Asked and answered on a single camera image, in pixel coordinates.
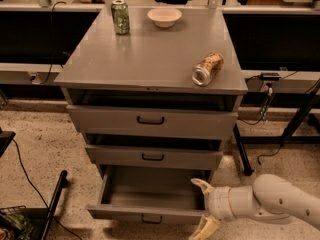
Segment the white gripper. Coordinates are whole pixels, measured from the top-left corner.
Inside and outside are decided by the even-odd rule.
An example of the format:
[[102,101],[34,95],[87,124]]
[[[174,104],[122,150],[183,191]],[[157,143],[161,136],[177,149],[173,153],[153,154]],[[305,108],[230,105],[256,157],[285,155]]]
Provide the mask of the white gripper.
[[211,215],[202,216],[197,229],[188,240],[207,240],[220,226],[219,220],[232,221],[234,214],[231,210],[230,187],[213,187],[208,182],[192,178],[191,182],[198,186],[205,197],[205,205]]

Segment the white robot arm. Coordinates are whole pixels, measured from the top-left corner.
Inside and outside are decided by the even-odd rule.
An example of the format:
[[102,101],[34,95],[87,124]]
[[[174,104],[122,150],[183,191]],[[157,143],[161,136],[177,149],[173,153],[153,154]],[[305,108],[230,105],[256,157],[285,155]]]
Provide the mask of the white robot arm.
[[268,224],[289,224],[298,218],[320,229],[320,199],[279,176],[263,174],[252,185],[233,188],[214,187],[199,178],[191,182],[203,193],[205,213],[188,240],[207,240],[221,221],[240,218]]

